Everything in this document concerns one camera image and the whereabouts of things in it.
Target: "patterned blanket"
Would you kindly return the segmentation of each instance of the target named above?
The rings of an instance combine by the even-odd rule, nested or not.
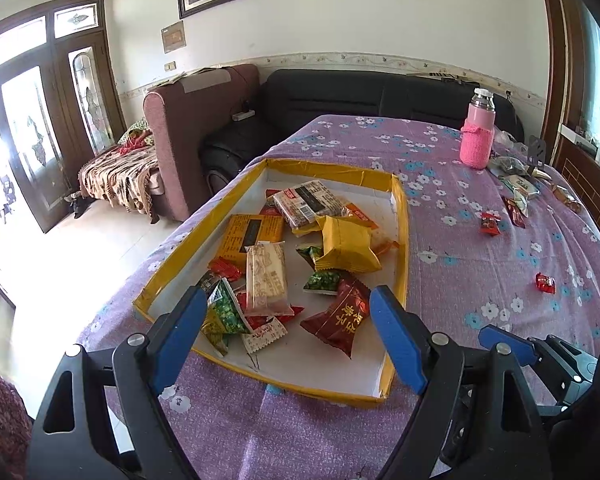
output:
[[[553,333],[598,354],[600,233],[590,215],[577,215],[541,184],[541,195],[529,201],[526,229],[513,226],[501,199],[511,192],[488,171],[460,163],[460,140],[460,132],[436,124],[323,116],[264,157],[350,164],[400,178],[409,197],[406,307],[432,332],[478,347],[478,330],[493,323],[522,337]],[[496,149],[508,153],[502,145]],[[557,171],[546,170],[570,189]],[[126,280],[82,332],[79,340],[87,350],[111,348],[134,332],[146,332],[149,325],[134,315],[132,300],[239,181],[240,176],[184,222]],[[502,217],[501,235],[480,232],[481,211]],[[537,272],[554,277],[555,295],[536,289]],[[551,402],[537,381],[532,388],[537,400]],[[114,396],[109,402],[120,413]],[[378,474],[416,396],[396,378],[378,408],[336,406],[280,393],[191,353],[160,402],[202,478],[343,480]]]
[[[155,146],[147,146],[122,155],[119,146],[85,164],[78,179],[83,196],[107,200],[127,211],[149,215],[151,223],[159,218],[152,204],[148,182],[151,170],[158,168]]]

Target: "yellow snack package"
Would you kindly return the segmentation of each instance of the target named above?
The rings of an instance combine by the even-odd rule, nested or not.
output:
[[[231,215],[216,258],[224,258],[244,272],[247,268],[246,248],[257,242],[279,242],[284,226],[282,216]]]
[[[324,256],[316,259],[315,270],[342,269],[349,272],[375,272],[382,269],[371,250],[371,228],[351,218],[321,216]]]

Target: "window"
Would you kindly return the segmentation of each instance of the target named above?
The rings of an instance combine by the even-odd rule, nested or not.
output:
[[[56,38],[68,36],[79,30],[98,26],[98,4],[72,7],[54,13]]]
[[[0,35],[0,65],[45,43],[46,21],[44,16],[14,27]]]

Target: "plastic bag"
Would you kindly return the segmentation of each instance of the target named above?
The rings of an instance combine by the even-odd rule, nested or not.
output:
[[[246,316],[292,316],[288,300],[284,242],[247,248]]]

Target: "blue flower print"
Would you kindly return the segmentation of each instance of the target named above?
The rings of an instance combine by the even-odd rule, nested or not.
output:
[[[475,312],[469,312],[464,315],[464,323],[469,328],[473,328],[474,330],[480,330],[482,328],[482,319]]]

